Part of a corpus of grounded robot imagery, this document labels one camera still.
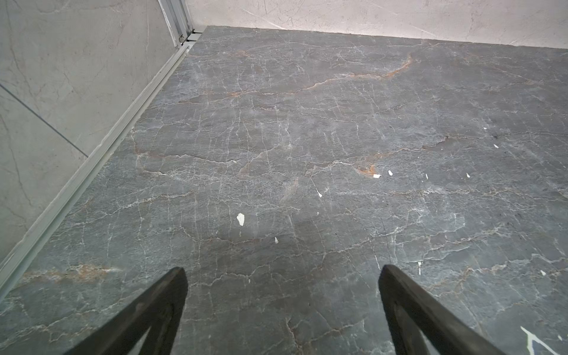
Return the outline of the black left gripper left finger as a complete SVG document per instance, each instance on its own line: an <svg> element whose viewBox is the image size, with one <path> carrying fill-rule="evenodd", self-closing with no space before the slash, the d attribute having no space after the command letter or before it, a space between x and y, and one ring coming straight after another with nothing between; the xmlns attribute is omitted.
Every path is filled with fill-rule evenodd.
<svg viewBox="0 0 568 355"><path fill-rule="evenodd" d="M140 354L170 354L187 292L185 270L170 269L114 318L66 353L128 354L144 339Z"/></svg>

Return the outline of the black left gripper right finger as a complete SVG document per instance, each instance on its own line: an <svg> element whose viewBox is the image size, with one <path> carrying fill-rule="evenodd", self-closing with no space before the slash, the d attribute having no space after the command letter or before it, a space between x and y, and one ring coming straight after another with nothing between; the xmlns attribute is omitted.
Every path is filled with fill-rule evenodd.
<svg viewBox="0 0 568 355"><path fill-rule="evenodd" d="M397 354L502 354L395 265L378 279L385 317Z"/></svg>

